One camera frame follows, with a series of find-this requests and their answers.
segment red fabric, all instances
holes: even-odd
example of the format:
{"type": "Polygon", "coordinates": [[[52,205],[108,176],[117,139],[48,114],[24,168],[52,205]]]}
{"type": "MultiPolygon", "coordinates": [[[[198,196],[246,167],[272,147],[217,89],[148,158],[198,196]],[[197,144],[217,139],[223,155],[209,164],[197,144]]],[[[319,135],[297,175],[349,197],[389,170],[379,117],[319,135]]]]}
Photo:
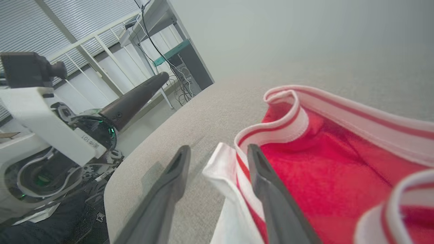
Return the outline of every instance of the red fabric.
{"type": "MultiPolygon", "coordinates": [[[[270,106],[263,122],[280,119],[290,108],[286,103],[270,106]]],[[[309,127],[302,137],[261,149],[323,243],[352,243],[359,218],[386,200],[403,177],[426,167],[305,111],[309,127]]],[[[420,228],[409,230],[412,237],[419,236],[420,228]]],[[[417,240],[426,243],[423,238],[417,240]]]]}

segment white wall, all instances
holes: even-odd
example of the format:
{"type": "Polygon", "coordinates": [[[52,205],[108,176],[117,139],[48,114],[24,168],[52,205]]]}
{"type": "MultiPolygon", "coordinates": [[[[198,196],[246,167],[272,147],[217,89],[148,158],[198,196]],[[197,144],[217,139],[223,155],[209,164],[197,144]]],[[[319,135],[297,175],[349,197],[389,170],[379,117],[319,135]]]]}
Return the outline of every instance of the white wall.
{"type": "Polygon", "coordinates": [[[170,1],[216,82],[282,62],[434,41],[432,0],[170,1]]]}
{"type": "Polygon", "coordinates": [[[170,2],[216,83],[315,86],[434,121],[433,0],[170,2]]]}

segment white trim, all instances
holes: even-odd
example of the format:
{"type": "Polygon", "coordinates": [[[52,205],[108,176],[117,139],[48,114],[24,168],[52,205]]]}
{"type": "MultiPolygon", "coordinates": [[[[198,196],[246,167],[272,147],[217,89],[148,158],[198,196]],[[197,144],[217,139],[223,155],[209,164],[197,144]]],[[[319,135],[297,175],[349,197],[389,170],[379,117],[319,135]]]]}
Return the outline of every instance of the white trim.
{"type": "Polygon", "coordinates": [[[264,95],[264,99],[274,92],[282,92],[285,90],[298,91],[297,95],[303,107],[306,107],[324,116],[325,118],[331,119],[335,123],[363,137],[369,142],[372,142],[375,145],[411,162],[428,167],[434,167],[434,155],[432,154],[432,148],[434,148],[433,139],[397,131],[370,119],[336,107],[309,94],[303,93],[303,91],[314,93],[317,96],[332,100],[333,102],[336,102],[342,106],[355,109],[378,119],[409,129],[417,129],[426,131],[427,133],[433,133],[433,123],[389,114],[381,110],[374,109],[363,104],[333,95],[331,93],[307,86],[282,86],[274,88],[269,90],[264,95]]]}
{"type": "Polygon", "coordinates": [[[425,171],[411,174],[410,176],[406,177],[404,180],[399,182],[399,184],[394,188],[390,196],[390,199],[387,202],[385,215],[386,215],[386,222],[389,226],[390,232],[393,235],[397,244],[413,243],[399,214],[400,201],[403,193],[405,192],[405,189],[411,186],[433,183],[433,182],[434,182],[434,170],[425,170],[425,171]]]}
{"type": "MultiPolygon", "coordinates": [[[[236,212],[241,216],[232,216],[237,218],[240,222],[236,227],[242,233],[237,233],[237,236],[243,235],[249,237],[248,243],[262,244],[263,240],[259,233],[258,228],[253,221],[249,208],[237,188],[237,181],[235,178],[235,165],[238,165],[235,159],[235,150],[230,146],[219,143],[214,153],[211,155],[210,160],[202,171],[202,174],[226,197],[225,201],[230,201],[236,206],[236,212]]],[[[220,227],[226,224],[220,223],[221,216],[225,213],[222,211],[219,218],[220,227]]]]}
{"type": "Polygon", "coordinates": [[[383,206],[376,206],[366,211],[357,222],[354,233],[354,244],[388,244],[381,226],[383,206]]]}

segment red and white garment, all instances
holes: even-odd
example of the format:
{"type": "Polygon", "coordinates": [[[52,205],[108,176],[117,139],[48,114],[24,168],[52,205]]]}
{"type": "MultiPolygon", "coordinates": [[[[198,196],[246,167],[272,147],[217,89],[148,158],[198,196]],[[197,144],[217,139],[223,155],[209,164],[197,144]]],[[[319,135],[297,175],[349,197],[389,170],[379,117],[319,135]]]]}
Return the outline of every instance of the red and white garment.
{"type": "Polygon", "coordinates": [[[225,195],[214,243],[268,243],[250,182],[257,144],[325,244],[434,243],[434,124],[307,86],[264,95],[262,123],[220,143],[203,174],[225,195]]]}

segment black cable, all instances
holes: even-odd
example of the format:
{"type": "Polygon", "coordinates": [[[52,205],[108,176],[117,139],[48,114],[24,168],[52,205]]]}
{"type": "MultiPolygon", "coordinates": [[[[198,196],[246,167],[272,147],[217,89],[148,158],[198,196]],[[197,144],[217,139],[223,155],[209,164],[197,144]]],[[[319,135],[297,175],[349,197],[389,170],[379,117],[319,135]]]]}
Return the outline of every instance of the black cable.
{"type": "Polygon", "coordinates": [[[177,94],[177,90],[176,90],[176,82],[175,82],[175,80],[169,78],[168,81],[169,81],[170,85],[171,85],[171,86],[173,87],[173,89],[174,89],[175,100],[177,100],[178,103],[179,103],[181,106],[183,106],[183,104],[181,103],[179,97],[178,97],[178,99],[176,99],[176,97],[178,96],[178,94],[177,94]]]}
{"type": "Polygon", "coordinates": [[[141,20],[142,20],[142,22],[143,22],[143,28],[145,29],[145,31],[146,31],[146,35],[148,36],[148,38],[149,38],[149,40],[151,41],[151,43],[152,43],[152,45],[154,46],[154,48],[157,50],[157,52],[163,57],[163,59],[164,60],[166,60],[166,62],[169,64],[169,66],[170,66],[170,62],[169,62],[169,60],[167,60],[166,59],[166,57],[160,52],[160,50],[157,48],[157,46],[154,44],[154,42],[152,41],[152,38],[151,38],[151,36],[149,35],[149,33],[148,33],[148,29],[146,28],[146,25],[145,25],[145,18],[144,18],[144,16],[145,16],[145,7],[146,7],[146,5],[149,3],[149,2],[147,2],[142,8],[141,8],[141,20]]]}
{"type": "Polygon", "coordinates": [[[179,78],[178,74],[173,70],[173,68],[171,66],[169,66],[170,69],[172,70],[172,72],[176,75],[176,77],[178,78],[178,82],[180,83],[180,86],[182,87],[182,92],[184,94],[184,99],[186,102],[188,102],[189,100],[187,99],[186,95],[185,95],[185,91],[184,91],[184,82],[179,78]]]}
{"type": "Polygon", "coordinates": [[[137,7],[138,8],[140,8],[140,5],[137,3],[137,1],[136,0],[134,0],[134,2],[137,4],[137,7]]]}
{"type": "Polygon", "coordinates": [[[138,36],[137,36],[137,33],[133,30],[133,32],[134,32],[134,34],[135,34],[135,37],[137,37],[137,41],[138,41],[138,43],[136,44],[136,46],[141,50],[141,52],[147,57],[147,58],[149,58],[149,60],[151,60],[152,61],[152,64],[154,65],[154,67],[155,67],[155,70],[157,71],[157,74],[159,74],[160,72],[158,71],[158,68],[157,68],[157,66],[155,65],[155,62],[145,53],[145,51],[143,50],[143,48],[141,47],[141,44],[140,44],[140,39],[138,38],[138,36]]]}

